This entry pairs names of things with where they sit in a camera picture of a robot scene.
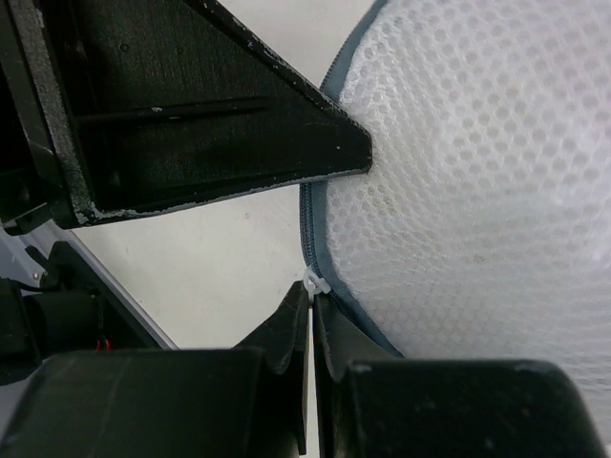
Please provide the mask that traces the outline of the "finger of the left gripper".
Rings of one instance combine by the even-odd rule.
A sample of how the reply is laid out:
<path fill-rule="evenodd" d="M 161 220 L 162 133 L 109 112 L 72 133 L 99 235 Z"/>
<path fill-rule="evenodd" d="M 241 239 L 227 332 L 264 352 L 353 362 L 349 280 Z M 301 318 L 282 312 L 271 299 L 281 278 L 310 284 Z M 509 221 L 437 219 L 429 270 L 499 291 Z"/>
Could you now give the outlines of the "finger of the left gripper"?
<path fill-rule="evenodd" d="M 80 228 L 366 172 L 369 133 L 217 1 L 1 5 L 1 224 Z"/>

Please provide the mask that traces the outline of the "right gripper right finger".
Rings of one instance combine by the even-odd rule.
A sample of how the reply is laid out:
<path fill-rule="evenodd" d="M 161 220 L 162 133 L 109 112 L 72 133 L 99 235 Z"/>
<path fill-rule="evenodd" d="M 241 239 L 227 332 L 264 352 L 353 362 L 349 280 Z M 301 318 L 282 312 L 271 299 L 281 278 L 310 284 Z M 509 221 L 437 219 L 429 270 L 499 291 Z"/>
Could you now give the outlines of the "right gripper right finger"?
<path fill-rule="evenodd" d="M 406 363 L 362 332 L 329 297 L 317 297 L 312 312 L 321 455 L 403 457 Z"/>

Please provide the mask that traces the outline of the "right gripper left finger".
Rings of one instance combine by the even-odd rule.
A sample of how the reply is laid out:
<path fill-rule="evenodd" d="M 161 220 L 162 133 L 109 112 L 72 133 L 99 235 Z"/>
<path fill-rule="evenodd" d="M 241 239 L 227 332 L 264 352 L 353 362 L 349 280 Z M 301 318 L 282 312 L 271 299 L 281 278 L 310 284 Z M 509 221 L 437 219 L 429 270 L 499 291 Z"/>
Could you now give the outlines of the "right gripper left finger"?
<path fill-rule="evenodd" d="M 294 282 L 278 308 L 238 343 L 261 353 L 250 453 L 306 452 L 309 307 L 306 288 Z"/>

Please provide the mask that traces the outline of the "white mesh laundry bag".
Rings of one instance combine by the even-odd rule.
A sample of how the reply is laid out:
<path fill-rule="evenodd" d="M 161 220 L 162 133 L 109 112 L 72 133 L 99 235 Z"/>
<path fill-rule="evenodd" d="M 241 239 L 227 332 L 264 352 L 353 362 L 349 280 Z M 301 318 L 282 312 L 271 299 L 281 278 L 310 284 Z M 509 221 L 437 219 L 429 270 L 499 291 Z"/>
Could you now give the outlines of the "white mesh laundry bag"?
<path fill-rule="evenodd" d="M 372 166 L 302 190 L 306 262 L 388 352 L 534 359 L 610 435 L 610 5 L 377 1 L 324 92 Z"/>

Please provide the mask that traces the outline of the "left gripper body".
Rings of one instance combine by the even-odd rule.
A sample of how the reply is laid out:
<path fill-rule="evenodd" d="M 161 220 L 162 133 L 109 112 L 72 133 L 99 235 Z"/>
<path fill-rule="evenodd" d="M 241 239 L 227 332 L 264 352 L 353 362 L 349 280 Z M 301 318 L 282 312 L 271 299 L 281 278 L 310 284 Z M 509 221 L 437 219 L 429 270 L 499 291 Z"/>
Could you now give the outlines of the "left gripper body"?
<path fill-rule="evenodd" d="M 20 47 L 1 50 L 1 379 L 71 352 L 172 349 L 55 217 L 70 209 L 53 137 Z"/>

